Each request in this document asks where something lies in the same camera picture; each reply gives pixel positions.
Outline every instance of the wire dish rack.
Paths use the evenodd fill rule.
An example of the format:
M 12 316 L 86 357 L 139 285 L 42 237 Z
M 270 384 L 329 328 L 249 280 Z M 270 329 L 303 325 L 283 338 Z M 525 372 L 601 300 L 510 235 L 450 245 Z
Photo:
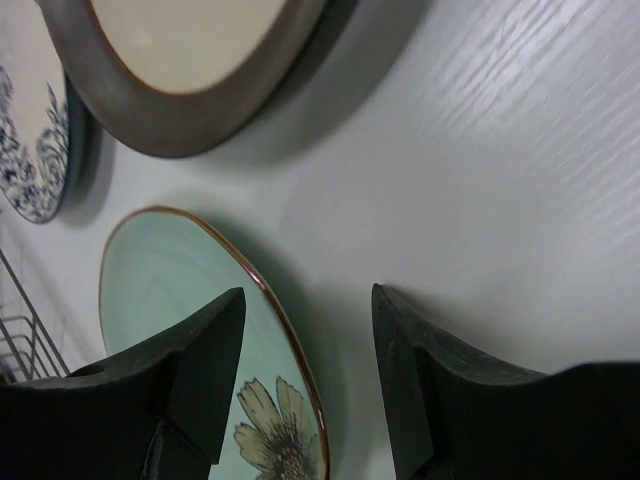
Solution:
M 0 383 L 68 375 L 67 365 L 2 248 L 0 279 L 3 289 L 3 303 L 0 304 Z M 13 300 L 5 305 L 5 298 Z

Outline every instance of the brown plate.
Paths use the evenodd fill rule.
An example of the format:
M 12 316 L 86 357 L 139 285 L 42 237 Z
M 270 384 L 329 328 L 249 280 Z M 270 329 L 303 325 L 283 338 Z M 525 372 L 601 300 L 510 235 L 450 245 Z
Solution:
M 154 33 L 158 40 L 156 45 L 172 45 L 157 35 L 157 28 L 149 23 L 149 11 L 144 11 L 147 7 L 140 7 L 149 2 L 114 2 L 121 5 L 121 10 L 131 10 L 132 15 L 122 18 L 118 15 L 127 12 L 109 11 L 109 4 L 105 3 L 108 0 L 47 0 L 41 2 L 41 8 L 60 59 L 94 116 L 114 137 L 131 148 L 148 155 L 177 158 L 195 155 L 214 147 L 247 121 L 292 64 L 326 0 L 273 1 L 277 3 L 277 8 L 270 13 L 268 24 L 263 24 L 263 34 L 255 37 L 254 44 L 247 43 L 245 39 L 246 55 L 235 63 L 227 62 L 226 66 L 231 66 L 228 72 L 220 71 L 218 75 L 213 75 L 213 83 L 203 84 L 203 88 L 184 84 L 171 84 L 168 85 L 170 88 L 163 88 L 162 72 L 158 73 L 156 68 L 161 62 L 153 60 L 158 51 L 150 50 L 156 57 L 145 57 L 140 51 L 135 51 L 138 43 L 154 45 Z M 156 5 L 158 3 L 165 9 L 183 9 L 176 10 L 179 15 L 175 15 L 176 24 L 170 25 L 172 28 L 185 24 L 184 9 L 188 9 L 189 4 L 202 4 L 195 0 L 186 3 L 151 2 Z M 234 28 L 236 31 L 242 30 L 245 24 L 251 23 L 249 20 L 253 18 L 253 14 L 247 14 L 248 23 L 242 20 L 237 11 L 232 17 L 230 22 L 235 22 L 237 27 L 232 24 L 233 28 L 226 28 L 226 32 L 233 32 Z M 153 18 L 165 21 L 164 19 L 173 17 L 158 15 Z M 133 40 L 128 46 L 126 39 L 118 36 L 120 23 L 129 25 L 128 31 L 124 29 L 124 35 L 129 35 Z M 202 21 L 196 23 L 200 27 L 203 25 Z M 133 35 L 136 28 L 139 28 L 137 37 Z M 202 35 L 195 34 L 193 38 L 214 39 L 217 37 L 209 33 L 218 30 L 200 28 L 198 32 Z M 168 38 L 181 39 L 176 41 L 181 43 L 181 47 L 168 49 L 171 51 L 165 64 L 166 71 L 181 74 L 183 79 L 188 79 L 189 75 L 179 69 L 183 65 L 189 66 L 188 62 L 181 61 L 185 55 L 180 55 L 189 44 L 185 45 L 184 39 L 173 30 L 167 35 L 170 35 Z M 118 41 L 111 43 L 108 38 Z M 215 48 L 211 48 L 212 62 L 219 61 L 220 54 L 226 55 L 226 50 L 220 47 L 221 43 L 215 45 Z M 198 51 L 202 53 L 206 50 L 200 48 Z M 138 68 L 140 64 L 135 61 L 144 62 L 145 59 L 153 60 L 147 62 L 148 69 Z M 193 65 L 204 64 L 202 61 L 194 61 Z M 141 71 L 148 73 L 154 68 L 156 71 L 153 74 L 140 74 Z

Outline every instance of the white wood grain table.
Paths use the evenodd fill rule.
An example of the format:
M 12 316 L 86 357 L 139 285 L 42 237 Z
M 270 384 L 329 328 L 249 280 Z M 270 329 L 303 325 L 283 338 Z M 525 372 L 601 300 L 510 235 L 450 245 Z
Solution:
M 7 219 L 60 299 L 70 363 L 104 355 L 102 247 L 151 203 L 206 216 L 273 284 L 337 479 L 394 476 L 374 282 L 530 368 L 638 358 L 639 23 L 634 1 L 337 0 L 224 146 L 169 162 L 105 136 L 82 203 L 46 226 Z

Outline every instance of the brown plate rim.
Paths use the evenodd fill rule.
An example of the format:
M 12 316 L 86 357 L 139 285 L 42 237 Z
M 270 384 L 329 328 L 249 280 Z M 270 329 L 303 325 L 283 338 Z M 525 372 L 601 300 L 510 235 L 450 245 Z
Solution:
M 136 77 L 107 40 L 91 0 L 40 6 L 67 74 L 98 121 L 134 150 L 181 158 L 210 150 L 246 123 L 293 64 L 325 3 L 286 0 L 236 70 L 187 94 L 161 92 Z
M 322 442 L 322 457 L 325 463 L 325 480 L 329 480 L 331 478 L 331 454 L 330 454 L 330 446 L 329 446 L 329 436 L 327 433 L 327 427 L 325 422 L 325 414 L 324 408 L 322 407 L 322 401 L 320 400 L 320 393 L 318 392 L 318 387 L 316 386 L 315 380 L 313 379 L 313 374 L 311 373 L 311 369 L 309 368 L 309 363 L 307 362 L 307 358 L 302 350 L 302 346 L 300 345 L 300 341 L 298 340 L 298 336 L 289 321 L 289 317 L 282 308 L 282 305 L 278 301 L 275 293 L 267 284 L 266 280 L 260 275 L 258 270 L 247 260 L 247 258 L 240 253 L 240 251 L 233 246 L 233 244 L 227 240 L 218 230 L 216 230 L 210 223 L 201 219 L 200 217 L 180 208 L 176 207 L 167 207 L 163 205 L 153 205 L 150 207 L 144 207 L 138 210 L 135 210 L 125 216 L 122 220 L 120 220 L 116 226 L 113 228 L 107 241 L 105 243 L 104 249 L 102 251 L 102 258 L 100 261 L 100 279 L 98 285 L 98 318 L 100 319 L 100 333 L 102 335 L 102 343 L 104 345 L 105 351 L 107 351 L 107 342 L 105 340 L 104 335 L 104 323 L 102 321 L 102 277 L 104 271 L 104 264 L 107 250 L 109 246 L 113 242 L 113 239 L 118 234 L 120 229 L 127 223 L 129 220 L 134 217 L 144 215 L 147 213 L 164 213 L 167 215 L 175 215 L 179 217 L 184 217 L 187 220 L 195 223 L 199 226 L 205 233 L 207 233 L 214 241 L 216 241 L 225 251 L 236 261 L 238 265 L 245 271 L 245 273 L 253 280 L 253 282 L 258 286 L 262 294 L 267 299 L 267 302 L 271 305 L 271 308 L 275 312 L 282 328 L 287 337 L 287 341 L 289 342 L 289 346 L 293 351 L 293 355 L 296 359 L 296 363 L 298 364 L 298 368 L 300 373 L 302 374 L 302 378 L 304 380 L 305 386 L 307 387 L 307 392 L 309 394 L 309 401 L 311 402 L 311 406 L 314 411 L 314 415 L 316 417 L 316 422 L 318 424 L 318 431 L 320 434 L 321 442 Z

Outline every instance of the plate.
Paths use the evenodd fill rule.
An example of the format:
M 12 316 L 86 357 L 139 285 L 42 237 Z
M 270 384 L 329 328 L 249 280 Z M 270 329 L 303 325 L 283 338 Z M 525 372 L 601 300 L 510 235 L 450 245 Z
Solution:
M 185 157 L 227 138 L 267 99 L 325 1 L 47 0 L 42 10 L 105 128 L 142 153 Z
M 150 207 L 115 228 L 100 275 L 107 352 L 149 338 L 238 286 L 247 313 L 237 397 L 210 478 L 328 480 L 322 406 L 295 333 L 255 268 L 201 219 Z
M 25 219 L 46 223 L 78 179 L 90 117 L 38 4 L 3 0 L 2 9 L 0 188 Z

